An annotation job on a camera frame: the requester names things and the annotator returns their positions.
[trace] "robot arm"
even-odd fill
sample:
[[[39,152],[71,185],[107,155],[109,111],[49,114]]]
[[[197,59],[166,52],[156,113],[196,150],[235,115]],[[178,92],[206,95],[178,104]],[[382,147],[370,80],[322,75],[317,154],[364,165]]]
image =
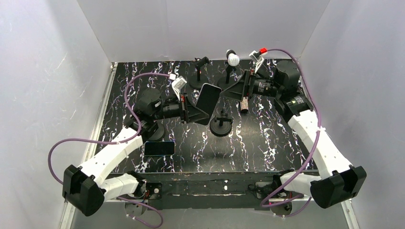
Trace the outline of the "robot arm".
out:
[[[288,125],[296,131],[308,150],[311,150],[318,131],[318,119],[307,97],[298,90],[300,73],[292,61],[279,61],[273,76],[260,71],[263,54],[253,51],[251,58],[255,70],[245,70],[243,76],[222,92],[222,96],[243,101],[254,94],[274,97],[274,106]],[[355,197],[367,174],[362,167],[354,167],[336,148],[325,131],[320,132],[319,141],[313,154],[319,176],[299,174],[288,183],[284,190],[294,191],[313,197],[322,208]],[[285,184],[295,172],[282,172],[273,177],[272,189]]]
[[[306,110],[294,115],[288,125],[297,132],[305,147],[310,150],[314,145],[318,119],[314,111]],[[363,167],[354,167],[336,148],[329,135],[321,130],[313,159],[318,167],[319,176],[299,174],[284,187],[284,190],[308,195],[321,208],[355,197],[367,174]],[[295,172],[280,176],[284,184]]]
[[[134,139],[107,145],[91,159],[78,167],[70,165],[64,172],[63,197],[81,210],[85,216],[94,214],[103,202],[125,194],[141,196],[146,192],[146,180],[131,171],[119,177],[107,179],[111,171],[129,154],[154,138],[159,126],[156,120],[180,117],[183,123],[193,123],[210,116],[194,106],[181,88],[187,83],[183,77],[175,78],[172,88],[176,97],[162,101],[160,91],[149,88],[137,102],[136,114],[141,119],[141,131]],[[138,123],[131,118],[127,126],[113,139],[121,142],[136,134]]]

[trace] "smartphone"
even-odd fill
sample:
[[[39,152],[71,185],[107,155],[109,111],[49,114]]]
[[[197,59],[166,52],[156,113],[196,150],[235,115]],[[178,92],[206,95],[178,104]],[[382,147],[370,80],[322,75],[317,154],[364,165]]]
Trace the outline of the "smartphone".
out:
[[[196,123],[201,125],[209,124],[221,92],[222,89],[220,87],[211,85],[209,83],[204,83],[202,85],[200,95],[198,96],[195,106],[206,112],[210,117],[197,121]]]
[[[145,142],[145,156],[174,155],[174,142]]]

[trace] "black clamp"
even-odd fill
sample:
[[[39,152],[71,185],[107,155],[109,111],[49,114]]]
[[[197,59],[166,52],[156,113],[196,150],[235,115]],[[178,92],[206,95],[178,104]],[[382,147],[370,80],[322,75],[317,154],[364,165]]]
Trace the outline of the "black clamp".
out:
[[[208,77],[206,75],[201,76],[201,67],[210,63],[210,60],[208,59],[208,57],[205,56],[201,59],[195,58],[195,61],[196,63],[194,66],[197,71],[197,77],[188,77],[187,81],[191,88],[200,90],[204,83],[208,83]]]
[[[277,174],[274,174],[273,182],[271,184],[265,185],[263,187],[259,187],[259,186],[250,184],[247,186],[247,189],[260,194],[261,198],[264,199],[266,196],[270,195],[274,190],[276,190],[278,187],[280,187],[282,185],[280,178],[289,172],[294,172],[294,170],[288,169],[288,170],[281,171]],[[284,189],[282,189],[279,192],[277,192],[274,196],[276,196],[280,193],[286,193],[286,191]]]

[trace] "white ball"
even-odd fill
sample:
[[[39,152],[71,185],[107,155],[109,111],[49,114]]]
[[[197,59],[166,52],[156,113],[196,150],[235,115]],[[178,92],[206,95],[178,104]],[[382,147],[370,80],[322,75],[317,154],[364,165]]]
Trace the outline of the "white ball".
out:
[[[229,54],[228,63],[229,63],[230,66],[235,67],[235,66],[237,66],[239,64],[239,62],[240,62],[240,58],[239,58],[238,55],[233,54],[233,53]]]

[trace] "phone holder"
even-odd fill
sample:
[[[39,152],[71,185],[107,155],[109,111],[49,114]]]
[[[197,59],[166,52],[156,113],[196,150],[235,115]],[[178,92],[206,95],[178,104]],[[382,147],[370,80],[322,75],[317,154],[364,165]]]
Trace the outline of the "phone holder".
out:
[[[232,84],[235,83],[235,81],[232,80],[232,82],[230,83],[229,80],[231,78],[231,72],[236,71],[236,68],[229,65],[228,61],[226,61],[226,77],[221,77],[218,82],[216,83],[216,85],[218,87],[220,87],[222,90],[225,90],[226,88],[230,87]]]
[[[200,90],[203,86],[204,83],[208,83],[208,77],[206,75],[201,75],[201,67],[203,67],[204,65],[210,63],[210,60],[208,59],[208,57],[204,57],[204,58],[195,58],[195,69],[197,77],[195,77],[195,75],[193,74],[192,77],[190,77],[190,79],[187,79],[188,84],[190,85],[190,87],[192,89],[195,90]]]

